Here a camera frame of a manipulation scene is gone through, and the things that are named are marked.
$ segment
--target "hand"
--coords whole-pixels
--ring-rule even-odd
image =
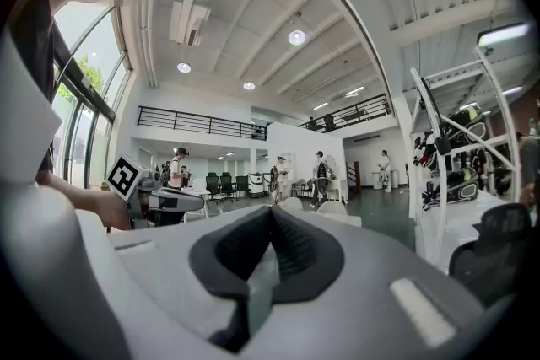
[[[100,217],[104,227],[130,229],[126,203],[112,191],[95,192],[93,212]]]

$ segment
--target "railing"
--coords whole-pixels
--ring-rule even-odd
[[[306,129],[329,132],[341,127],[356,125],[362,121],[371,121],[390,114],[390,106],[384,94],[379,94],[358,104],[350,105],[333,113],[318,117],[299,125]]]
[[[265,126],[141,105],[138,108],[137,126],[164,127],[166,129],[226,135],[228,137],[267,140],[267,128]]]

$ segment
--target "ceiling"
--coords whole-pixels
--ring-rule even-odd
[[[257,101],[270,101],[280,112],[294,108],[308,115],[323,102],[331,104],[317,111],[318,115],[385,92],[386,86],[360,42],[359,30],[331,0],[194,0],[195,5],[210,9],[208,21],[200,29],[199,46],[170,39],[175,1],[183,2],[162,0],[150,6],[153,23],[147,33],[153,50],[148,65],[154,73],[149,81],[154,85],[180,82],[247,99],[254,106]],[[478,32],[531,21],[521,0],[377,1],[385,7],[386,13],[379,19],[388,29],[388,44],[395,46],[402,59],[400,70],[386,74],[398,74],[402,84],[398,91],[404,92],[413,87],[411,67],[427,76],[471,62]],[[292,30],[303,30],[306,42],[291,45],[288,36]],[[494,69],[505,89],[531,81],[537,74],[538,58],[534,32],[496,46],[489,56],[497,64]],[[192,71],[179,73],[179,62],[189,63]],[[244,90],[242,84],[247,81],[256,88]],[[460,94],[453,94],[448,110],[467,98],[482,99],[488,108],[494,105],[494,94],[486,82],[471,80],[468,84]],[[359,97],[343,97],[360,86],[365,89]]]
[[[140,144],[148,146],[148,148],[154,149],[159,155],[168,156],[171,159],[174,156],[173,148],[184,147],[189,152],[188,158],[205,158],[205,159],[217,159],[220,156],[224,156],[224,160],[249,160],[250,149],[249,148],[230,148],[224,146],[212,146],[209,144],[192,144],[188,142],[169,142],[159,140],[143,140],[139,139]],[[235,154],[226,156],[227,153],[235,152]],[[263,157],[268,154],[267,150],[257,149],[257,157]]]

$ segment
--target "white metal frame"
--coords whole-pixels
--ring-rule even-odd
[[[488,140],[483,140],[482,138],[478,137],[473,132],[470,132],[467,128],[458,125],[454,121],[450,120],[448,117],[441,115],[439,118],[439,115],[437,114],[437,111],[435,110],[431,99],[429,97],[428,91],[424,86],[424,83],[422,82],[417,70],[415,68],[411,68],[411,74],[413,75],[414,82],[417,85],[417,89],[420,93],[420,95],[417,96],[417,99],[415,101],[414,105],[414,111],[413,111],[413,127],[411,128],[412,131],[414,131],[414,125],[419,117],[420,113],[420,100],[422,99],[425,104],[425,110],[426,114],[429,118],[429,123],[431,127],[433,128],[433,134],[434,137],[440,137],[440,128],[439,123],[440,121],[445,121],[455,128],[459,129],[462,132],[465,132],[472,140],[476,141],[476,144],[469,144],[467,146],[462,146],[460,148],[455,148],[448,153],[451,157],[454,156],[457,153],[461,152],[468,152],[470,150],[473,150],[475,148],[482,148],[486,147],[495,157],[500,159],[511,171],[512,171],[512,196],[513,201],[518,202],[519,201],[519,195],[521,192],[521,178],[520,178],[520,157],[519,157],[519,149],[517,147],[517,139],[516,139],[516,129],[514,128],[514,124],[511,119],[510,115],[510,109],[508,106],[508,103],[506,102],[506,99],[504,95],[502,94],[502,88],[499,85],[499,82],[494,74],[493,68],[489,64],[486,57],[483,55],[483,53],[476,47],[474,49],[474,53],[477,56],[477,61],[469,62],[464,65],[461,65],[459,67],[453,67],[451,69],[447,69],[445,71],[442,71],[440,73],[435,73],[432,75],[427,76],[426,78],[428,80],[440,77],[441,75],[445,75],[447,73],[451,73],[453,71],[463,70],[467,67],[471,67],[477,64],[480,64],[483,67],[479,71],[471,71],[468,73],[462,73],[460,75],[453,76],[448,79],[436,81],[432,83],[430,86],[431,89],[436,89],[441,86],[449,85],[452,83],[456,83],[459,81],[462,81],[464,79],[468,79],[472,76],[479,75],[482,73],[485,73],[489,81],[491,82],[495,97],[497,98],[497,102],[500,106],[500,113],[503,117],[503,121],[505,123],[505,129],[506,134],[499,136],[499,137],[491,137]],[[502,142],[508,142],[509,148],[510,148],[510,159],[509,161],[507,158],[505,158],[502,154],[500,154],[495,148],[495,144],[499,144]],[[447,195],[447,182],[446,182],[446,162],[445,162],[445,156],[442,156],[439,152],[437,153],[437,162],[439,164],[439,172],[440,172],[440,221],[439,221],[439,227],[437,229],[437,240],[435,243],[435,249],[434,253],[431,257],[429,257],[429,261],[433,264],[436,263],[439,251],[440,251],[440,245],[442,243],[442,236],[444,233],[444,228],[446,225],[446,195]],[[410,185],[411,188],[411,194],[418,194],[418,185]],[[414,215],[409,215],[409,217],[414,218],[415,221],[418,222],[418,212],[419,212],[419,206],[417,208],[411,208],[411,212],[415,212]]]

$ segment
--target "black shirt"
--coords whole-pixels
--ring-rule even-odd
[[[54,98],[52,12],[49,0],[25,0],[10,22],[13,41],[30,75],[45,97]],[[40,171],[52,171],[52,144]]]

